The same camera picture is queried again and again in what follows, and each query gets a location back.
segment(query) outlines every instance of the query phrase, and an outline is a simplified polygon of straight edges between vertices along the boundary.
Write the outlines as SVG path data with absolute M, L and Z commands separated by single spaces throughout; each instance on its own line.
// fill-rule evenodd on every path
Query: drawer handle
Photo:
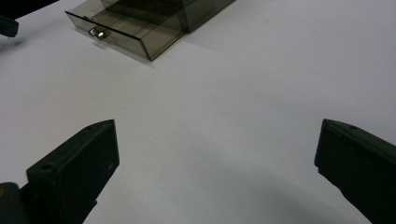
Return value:
M 104 40 L 107 37 L 107 34 L 105 33 L 105 31 L 98 31 L 98 30 L 96 30 L 96 27 L 94 27 L 90 31 L 88 31 L 88 34 L 92 37 L 96 37 L 98 40 Z

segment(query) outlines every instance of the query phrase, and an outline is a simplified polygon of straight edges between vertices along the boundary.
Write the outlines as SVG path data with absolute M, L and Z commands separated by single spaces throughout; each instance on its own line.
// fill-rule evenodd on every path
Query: white table surface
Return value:
M 323 119 L 396 144 L 396 1 L 237 0 L 153 63 L 75 31 L 80 3 L 0 37 L 0 182 L 114 119 L 86 224 L 369 223 L 314 157 Z

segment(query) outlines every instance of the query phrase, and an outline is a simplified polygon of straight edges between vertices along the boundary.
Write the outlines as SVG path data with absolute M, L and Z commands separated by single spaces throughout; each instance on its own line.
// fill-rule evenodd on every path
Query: transparent drawer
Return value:
M 93 38 L 153 61 L 234 0 L 88 0 L 66 11 Z

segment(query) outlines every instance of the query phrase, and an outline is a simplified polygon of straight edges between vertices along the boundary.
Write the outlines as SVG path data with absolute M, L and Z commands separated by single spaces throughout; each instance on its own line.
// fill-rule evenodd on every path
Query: white surface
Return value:
M 0 37 L 0 182 L 114 119 L 121 166 L 86 224 L 369 223 L 318 174 L 323 119 L 396 144 L 396 2 L 238 0 L 154 63 L 60 1 Z

